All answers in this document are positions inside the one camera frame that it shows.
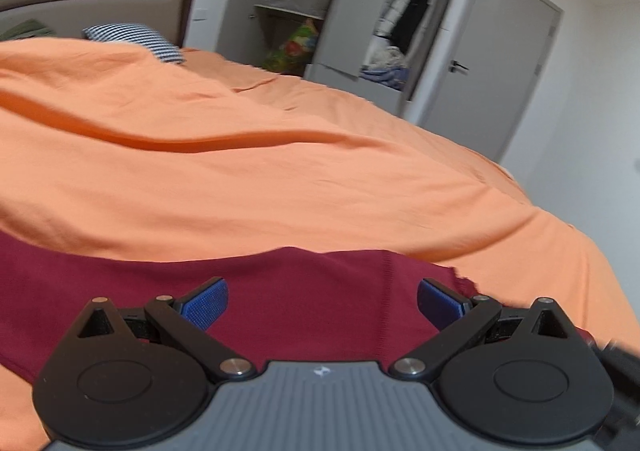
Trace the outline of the dark red garment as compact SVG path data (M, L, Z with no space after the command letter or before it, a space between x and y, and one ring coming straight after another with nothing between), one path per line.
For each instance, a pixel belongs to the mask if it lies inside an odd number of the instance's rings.
M1 363L33 382L78 313L96 296L140 307L224 278L229 304L209 333L255 364L375 360L390 364L435 335L416 292L433 279L471 297L475 285L387 251L276 249L184 263L76 256L1 237Z

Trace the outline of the checkered blue white pillow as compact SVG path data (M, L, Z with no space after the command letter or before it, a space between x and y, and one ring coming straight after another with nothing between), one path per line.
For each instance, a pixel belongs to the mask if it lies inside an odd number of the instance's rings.
M137 23L110 23L85 28L85 38L97 42L126 42L144 47L157 60L170 64L182 64L180 49L162 36L157 30Z

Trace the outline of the hanging clothes in wardrobe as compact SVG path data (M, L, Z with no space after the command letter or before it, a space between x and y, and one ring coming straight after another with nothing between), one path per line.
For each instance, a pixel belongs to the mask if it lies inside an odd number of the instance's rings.
M430 0L384 0L373 33L390 41L409 42L429 5Z

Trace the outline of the folded clothes pile in wardrobe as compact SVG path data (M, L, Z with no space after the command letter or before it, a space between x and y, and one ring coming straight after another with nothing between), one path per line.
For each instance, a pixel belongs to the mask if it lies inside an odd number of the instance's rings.
M398 47L393 46L387 38L373 36L360 70L360 77L388 88L402 90L409 73L406 57Z

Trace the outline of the white wall switch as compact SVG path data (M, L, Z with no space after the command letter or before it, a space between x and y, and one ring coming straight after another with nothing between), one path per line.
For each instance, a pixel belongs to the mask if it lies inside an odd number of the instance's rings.
M196 8L193 11L192 20L194 22L206 21L208 18L208 11L202 8Z

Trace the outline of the orange bed sheet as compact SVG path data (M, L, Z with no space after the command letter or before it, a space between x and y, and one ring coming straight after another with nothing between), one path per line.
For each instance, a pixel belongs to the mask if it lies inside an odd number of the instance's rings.
M587 235L497 164L296 77L191 50L41 38L1 46L1 237L135 263L276 249L387 251L476 293L554 298L601 344L639 323ZM48 439L32 382L1 363L1 445Z

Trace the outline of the grey room door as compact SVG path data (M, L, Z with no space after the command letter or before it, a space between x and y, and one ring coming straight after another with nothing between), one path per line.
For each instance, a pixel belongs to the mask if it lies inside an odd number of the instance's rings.
M552 50L551 0L470 0L420 125L499 162Z

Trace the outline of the colourful bag in wardrobe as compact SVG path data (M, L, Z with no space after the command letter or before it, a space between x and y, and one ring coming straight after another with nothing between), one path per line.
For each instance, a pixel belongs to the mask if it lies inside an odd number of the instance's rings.
M280 47L266 56L262 68L283 75L303 76L316 51L318 38L314 20L304 21Z

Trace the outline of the green cloth by headboard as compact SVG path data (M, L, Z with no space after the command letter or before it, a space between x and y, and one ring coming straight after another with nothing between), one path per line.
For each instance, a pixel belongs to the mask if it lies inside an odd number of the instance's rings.
M38 20L27 20L17 24L0 35L1 41L21 40L39 37L55 37L55 30Z

